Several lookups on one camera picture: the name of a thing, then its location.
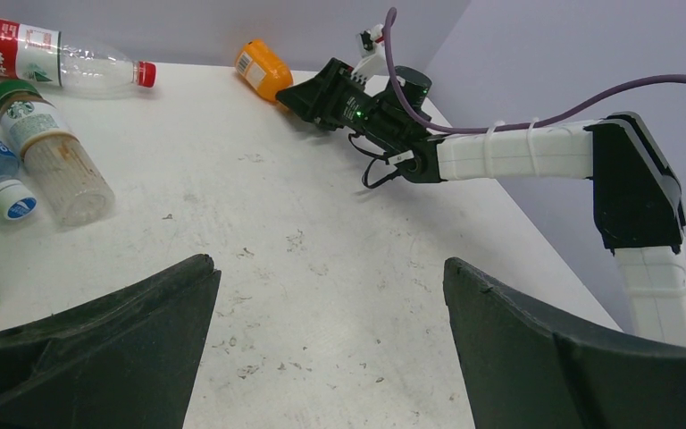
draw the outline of black joint bracket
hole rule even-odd
[[[618,113],[586,127],[593,134],[593,214],[604,247],[682,244],[682,190],[645,123]]]

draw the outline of table surface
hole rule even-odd
[[[282,113],[230,68],[158,74],[140,97],[43,91],[117,201],[77,229],[46,204],[0,222],[0,330],[207,253],[222,285],[185,427],[285,429],[471,426],[442,293],[449,257],[616,328],[496,181],[365,191],[368,159],[345,132]]]

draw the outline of orange bottle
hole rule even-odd
[[[261,39],[243,46],[235,58],[235,70],[259,97],[273,103],[278,91],[293,85],[290,68]]]

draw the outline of white wall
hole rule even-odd
[[[399,19],[409,14],[400,11]],[[404,33],[399,28],[398,36]],[[473,126],[549,117],[615,84],[661,73],[686,73],[686,2],[473,0],[427,69],[431,99],[443,114]],[[680,177],[686,210],[686,86],[636,89],[577,118],[622,110],[646,121]],[[591,184],[502,182],[629,331],[621,278],[593,225]]]
[[[397,54],[426,67],[469,0],[0,0],[0,17],[104,40],[138,59],[227,65],[263,38],[296,69],[332,56],[356,63],[355,34],[392,5],[402,32]]]

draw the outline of purple cable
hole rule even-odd
[[[390,39],[390,29],[393,27],[393,23],[396,21],[396,8],[391,7],[388,10],[388,16],[385,18],[385,24],[382,26],[382,43],[385,46],[385,63],[388,66],[388,75],[390,76],[390,85],[393,87],[393,91],[396,93],[396,97],[398,97],[398,101],[401,103],[401,105],[404,107],[404,110],[406,110],[406,113],[417,123],[422,125],[425,128],[435,130],[435,131],[440,131],[440,132],[446,132],[448,134],[484,134],[488,132],[487,128],[451,128],[451,127],[444,127],[442,125],[438,125],[429,121],[425,121],[417,112],[414,111],[414,109],[409,105],[408,100],[406,100],[406,96],[404,95],[404,91],[401,89],[401,86],[398,84],[398,80],[396,78],[396,65],[393,62],[393,54],[392,54],[392,48],[391,48],[391,39]],[[551,118],[548,118],[543,121],[535,122],[534,128],[541,128],[541,127],[548,127],[549,125],[552,125],[557,122],[561,122],[565,119],[568,119],[579,112],[587,109],[588,107],[595,105],[597,102],[609,98],[613,95],[619,94],[620,92],[624,92],[628,89],[635,89],[635,88],[640,88],[640,87],[645,87],[647,85],[656,85],[657,83],[683,83],[686,84],[686,74],[662,74],[658,76],[649,76],[647,78],[642,78],[642,79],[636,79],[636,80],[630,80],[629,82],[625,82],[621,85],[617,85],[613,88],[607,89],[600,94],[591,97],[584,102],[580,103],[579,105],[576,105],[575,107],[567,110],[566,112],[562,114],[558,114],[556,116],[553,116]],[[521,123],[510,123],[508,125],[502,125],[499,126],[495,129],[495,132],[501,132],[501,131],[511,131],[511,130],[527,130],[530,128],[530,123],[529,122],[521,122]]]
[[[438,125],[430,121],[426,121],[419,114],[417,114],[417,112],[414,111],[412,106],[409,105],[409,102],[408,100],[406,100],[406,96],[404,95],[404,91],[401,89],[401,85],[398,83],[396,75],[396,65],[393,62],[390,30],[392,29],[393,24],[396,22],[396,15],[396,8],[391,7],[388,10],[388,15],[385,18],[385,24],[382,26],[382,43],[385,46],[385,64],[388,66],[390,86],[393,87],[393,92],[396,93],[396,97],[398,98],[398,101],[401,103],[401,106],[404,108],[406,113],[415,122],[419,123],[423,127],[435,131],[445,132],[448,134],[484,134],[488,132],[487,128],[451,128],[444,127],[442,125]],[[645,87],[647,85],[656,85],[657,83],[686,84],[686,74],[662,74],[657,76],[649,76],[647,78],[642,79],[630,80],[629,82],[617,85],[613,88],[601,92],[600,94],[595,95],[594,97],[588,98],[587,100],[583,101],[582,103],[576,105],[575,107],[567,110],[562,114],[558,114],[543,121],[535,122],[533,128],[547,127],[554,123],[561,122],[565,119],[569,119],[570,117],[578,114],[579,112],[582,112],[588,107],[595,105],[597,102],[605,98],[609,98],[611,96],[619,94],[621,92],[624,92],[626,90]],[[511,130],[527,130],[528,128],[530,128],[529,122],[521,122],[499,126],[495,129],[495,131],[499,132]]]

